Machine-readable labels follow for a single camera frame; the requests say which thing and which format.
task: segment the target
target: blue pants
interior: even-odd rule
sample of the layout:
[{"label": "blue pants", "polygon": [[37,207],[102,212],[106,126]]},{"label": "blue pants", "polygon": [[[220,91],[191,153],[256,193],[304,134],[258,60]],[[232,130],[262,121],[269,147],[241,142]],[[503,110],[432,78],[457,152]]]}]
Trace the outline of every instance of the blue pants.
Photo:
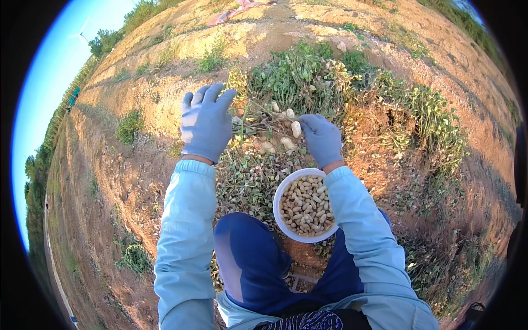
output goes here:
[{"label": "blue pants", "polygon": [[[390,225],[387,215],[380,212]],[[282,279],[291,265],[291,256],[280,249],[268,227],[245,213],[222,217],[214,228],[214,249],[227,297],[259,314],[282,317],[281,311],[293,305],[313,306],[314,311],[362,293],[363,284],[354,256],[345,247],[343,230],[338,229],[336,234],[324,275],[311,292],[296,294]]]}]

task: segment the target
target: pink cloth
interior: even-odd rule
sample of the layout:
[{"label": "pink cloth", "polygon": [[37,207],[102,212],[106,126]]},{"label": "pink cloth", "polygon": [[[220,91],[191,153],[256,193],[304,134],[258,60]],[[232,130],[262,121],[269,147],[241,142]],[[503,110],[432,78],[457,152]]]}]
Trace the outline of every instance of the pink cloth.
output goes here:
[{"label": "pink cloth", "polygon": [[237,0],[237,2],[240,5],[238,9],[229,9],[225,13],[213,17],[207,23],[207,27],[212,27],[218,24],[224,24],[233,16],[243,13],[250,8],[253,8],[256,6],[269,6],[269,5],[277,3],[276,0],[272,0],[268,2],[253,2],[252,0]]}]

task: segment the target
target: white bowl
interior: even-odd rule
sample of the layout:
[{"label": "white bowl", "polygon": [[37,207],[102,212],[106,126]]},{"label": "white bowl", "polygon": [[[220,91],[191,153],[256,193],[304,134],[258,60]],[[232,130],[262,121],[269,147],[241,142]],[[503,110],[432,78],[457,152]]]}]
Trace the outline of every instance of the white bowl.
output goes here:
[{"label": "white bowl", "polygon": [[323,171],[316,169],[316,168],[302,168],[298,171],[295,171],[288,175],[284,181],[282,181],[277,188],[277,191],[275,191],[275,196],[273,197],[273,216],[275,217],[275,222],[277,225],[279,225],[279,228],[282,230],[286,236],[290,237],[291,239],[302,242],[302,243],[316,243],[321,242],[330,236],[332,236],[338,229],[337,225],[334,224],[327,232],[324,232],[323,234],[319,236],[314,237],[307,237],[307,236],[301,236],[298,235],[286,227],[286,224],[284,221],[280,219],[280,213],[279,213],[279,201],[282,198],[282,195],[284,194],[284,187],[295,179],[297,179],[299,176],[307,176],[307,175],[321,175],[322,177],[326,177],[326,173]]}]

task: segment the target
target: blue sky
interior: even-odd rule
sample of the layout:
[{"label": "blue sky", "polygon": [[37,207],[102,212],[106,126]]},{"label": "blue sky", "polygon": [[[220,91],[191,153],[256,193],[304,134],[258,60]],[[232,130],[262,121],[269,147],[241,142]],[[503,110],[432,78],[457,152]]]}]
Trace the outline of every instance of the blue sky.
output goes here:
[{"label": "blue sky", "polygon": [[35,155],[35,149],[44,141],[53,112],[90,57],[86,43],[69,36],[79,33],[88,17],[83,31],[88,40],[95,38],[99,29],[118,30],[123,26],[123,16],[134,6],[133,0],[71,1],[55,20],[33,58],[18,100],[11,163],[15,210],[26,249],[29,243],[24,198],[25,161],[29,155]]}]

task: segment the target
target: glove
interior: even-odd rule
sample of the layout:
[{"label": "glove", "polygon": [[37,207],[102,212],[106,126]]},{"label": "glove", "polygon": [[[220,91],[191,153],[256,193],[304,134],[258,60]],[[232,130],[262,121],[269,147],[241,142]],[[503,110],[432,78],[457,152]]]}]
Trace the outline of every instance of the glove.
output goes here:
[{"label": "glove", "polygon": [[341,132],[334,124],[321,115],[302,115],[299,119],[308,150],[319,169],[323,169],[331,162],[343,160]]},{"label": "glove", "polygon": [[237,94],[234,89],[228,89],[218,97],[222,89],[224,85],[216,83],[183,97],[180,130],[185,146],[182,155],[202,156],[213,164],[218,163],[231,138],[231,115],[227,111]]}]

